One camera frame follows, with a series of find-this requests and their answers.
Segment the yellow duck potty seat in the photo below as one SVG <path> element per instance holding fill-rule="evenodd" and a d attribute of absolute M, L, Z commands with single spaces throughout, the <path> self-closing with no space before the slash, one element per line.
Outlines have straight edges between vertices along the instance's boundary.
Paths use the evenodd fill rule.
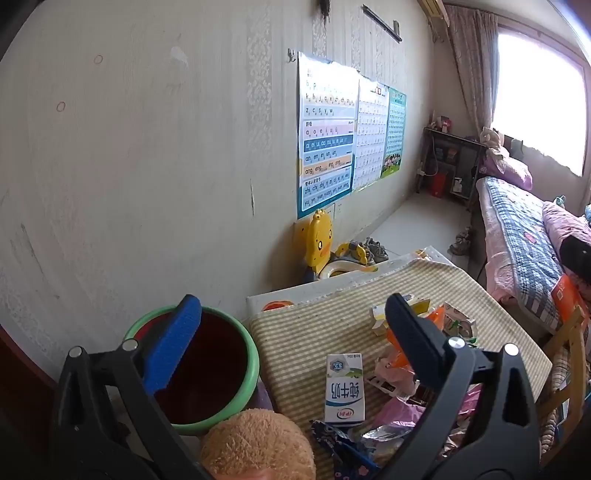
<path fill-rule="evenodd" d="M 315 210 L 310 217 L 297 222 L 294 230 L 294 249 L 303 256 L 304 283 L 355 271 L 377 271 L 375 257 L 363 243 L 342 243 L 334 251 L 332 241 L 332 217 L 324 209 Z"/>

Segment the blue pinyin wall poster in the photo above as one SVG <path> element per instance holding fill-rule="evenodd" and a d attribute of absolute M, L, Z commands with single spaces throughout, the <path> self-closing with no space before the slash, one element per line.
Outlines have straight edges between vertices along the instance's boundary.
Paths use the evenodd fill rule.
<path fill-rule="evenodd" d="M 360 75 L 304 53 L 297 58 L 297 217 L 353 189 Z"/>

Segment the bed with plaid blanket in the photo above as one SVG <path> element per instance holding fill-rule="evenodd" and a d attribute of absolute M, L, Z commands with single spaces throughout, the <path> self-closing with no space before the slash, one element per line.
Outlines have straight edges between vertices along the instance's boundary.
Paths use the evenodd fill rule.
<path fill-rule="evenodd" d="M 544 201 L 500 178 L 476 183 L 485 229 L 486 289 L 543 332 L 560 316 L 551 292 L 564 273 L 543 223 Z"/>

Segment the yellow checked tablecloth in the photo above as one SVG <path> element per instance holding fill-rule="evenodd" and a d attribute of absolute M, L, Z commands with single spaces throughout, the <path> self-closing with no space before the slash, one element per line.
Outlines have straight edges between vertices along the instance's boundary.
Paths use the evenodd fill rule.
<path fill-rule="evenodd" d="M 526 331 L 465 271 L 435 261 L 405 267 L 324 299 L 259 313 L 249 329 L 259 348 L 263 376 L 276 407 L 308 429 L 324 412 L 325 368 L 329 354 L 361 353 L 372 364 L 386 343 L 370 330 L 370 310 L 398 293 L 448 302 L 477 327 L 475 347 L 499 351 L 516 345 L 530 381 L 534 403 L 550 362 Z M 455 423 L 439 455 L 450 457 L 461 445 L 471 419 Z"/>

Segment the white chart wall poster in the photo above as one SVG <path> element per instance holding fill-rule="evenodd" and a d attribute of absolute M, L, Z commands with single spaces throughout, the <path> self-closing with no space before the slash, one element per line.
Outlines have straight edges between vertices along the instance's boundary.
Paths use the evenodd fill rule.
<path fill-rule="evenodd" d="M 386 85 L 361 77 L 358 116 L 356 116 L 353 191 L 372 184 L 381 176 L 386 145 L 389 95 Z"/>

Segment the pink quilt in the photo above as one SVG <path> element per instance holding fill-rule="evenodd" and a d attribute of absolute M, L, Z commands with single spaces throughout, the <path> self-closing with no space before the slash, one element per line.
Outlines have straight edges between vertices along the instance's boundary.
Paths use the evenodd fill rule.
<path fill-rule="evenodd" d="M 590 227 L 566 209 L 544 202 L 543 223 L 565 273 L 580 291 L 590 289 Z"/>

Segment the brown plush teddy bear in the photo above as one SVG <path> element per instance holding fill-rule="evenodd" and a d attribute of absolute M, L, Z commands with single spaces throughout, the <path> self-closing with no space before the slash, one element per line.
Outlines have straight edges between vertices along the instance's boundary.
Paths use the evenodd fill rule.
<path fill-rule="evenodd" d="M 199 460 L 216 479 L 315 479 L 308 437 L 293 421 L 249 409 L 215 425 L 201 442 Z"/>

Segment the pink curtain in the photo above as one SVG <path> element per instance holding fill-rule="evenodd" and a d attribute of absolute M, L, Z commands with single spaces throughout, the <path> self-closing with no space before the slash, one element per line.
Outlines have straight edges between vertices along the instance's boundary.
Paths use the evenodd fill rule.
<path fill-rule="evenodd" d="M 498 17 L 475 8 L 447 8 L 449 36 L 469 118 L 478 134 L 492 126 L 499 84 Z"/>

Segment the white blue milk carton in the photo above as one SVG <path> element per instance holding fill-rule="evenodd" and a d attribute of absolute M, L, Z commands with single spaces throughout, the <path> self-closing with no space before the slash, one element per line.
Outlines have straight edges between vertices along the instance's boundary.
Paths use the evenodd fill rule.
<path fill-rule="evenodd" d="M 325 371 L 325 423 L 358 425 L 366 420 L 363 356 L 329 354 Z"/>

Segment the red container on floor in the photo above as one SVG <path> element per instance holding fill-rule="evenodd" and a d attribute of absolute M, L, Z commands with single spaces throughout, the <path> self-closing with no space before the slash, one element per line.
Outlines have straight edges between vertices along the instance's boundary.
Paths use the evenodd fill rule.
<path fill-rule="evenodd" d="M 430 194 L 436 198 L 443 198 L 446 193 L 447 173 L 438 172 L 430 183 Z"/>

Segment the shoes on floor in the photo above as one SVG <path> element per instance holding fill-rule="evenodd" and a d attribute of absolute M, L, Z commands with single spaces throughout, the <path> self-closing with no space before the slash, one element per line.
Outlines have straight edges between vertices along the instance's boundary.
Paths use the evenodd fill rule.
<path fill-rule="evenodd" d="M 455 256 L 469 256 L 473 235 L 474 230 L 471 227 L 465 228 L 456 235 L 455 242 L 449 247 L 449 252 Z"/>

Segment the pink foil wrapper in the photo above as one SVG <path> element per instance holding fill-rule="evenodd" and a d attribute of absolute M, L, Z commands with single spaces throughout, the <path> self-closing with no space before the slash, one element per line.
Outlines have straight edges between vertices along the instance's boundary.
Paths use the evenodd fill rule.
<path fill-rule="evenodd" d="M 471 385 L 458 412 L 456 423 L 462 425 L 469 421 L 476 410 L 481 393 L 481 384 Z M 389 400 L 374 418 L 372 427 L 386 425 L 415 427 L 425 412 L 424 406 L 408 403 L 399 397 Z"/>

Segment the green number wall poster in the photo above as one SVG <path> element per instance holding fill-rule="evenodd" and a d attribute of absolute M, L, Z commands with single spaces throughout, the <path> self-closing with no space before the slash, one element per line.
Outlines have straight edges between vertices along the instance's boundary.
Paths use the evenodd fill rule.
<path fill-rule="evenodd" d="M 389 113 L 382 178 L 396 173 L 401 167 L 406 128 L 407 96 L 394 88 L 390 88 L 389 93 Z"/>

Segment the red green-rimmed trash bin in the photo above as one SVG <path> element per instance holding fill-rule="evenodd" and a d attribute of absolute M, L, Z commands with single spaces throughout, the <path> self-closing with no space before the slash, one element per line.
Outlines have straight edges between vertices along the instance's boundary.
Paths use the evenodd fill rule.
<path fill-rule="evenodd" d="M 143 315 L 124 340 L 138 344 L 142 386 L 181 435 L 211 430 L 256 392 L 259 352 L 249 331 L 192 295 Z"/>

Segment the purple pillow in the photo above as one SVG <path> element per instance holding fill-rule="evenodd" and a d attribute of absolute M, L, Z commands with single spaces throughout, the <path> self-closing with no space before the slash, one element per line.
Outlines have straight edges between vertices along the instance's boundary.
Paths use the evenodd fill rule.
<path fill-rule="evenodd" d="M 483 161 L 481 173 L 500 178 L 526 191 L 533 189 L 533 177 L 528 166 L 512 157 L 487 155 Z"/>

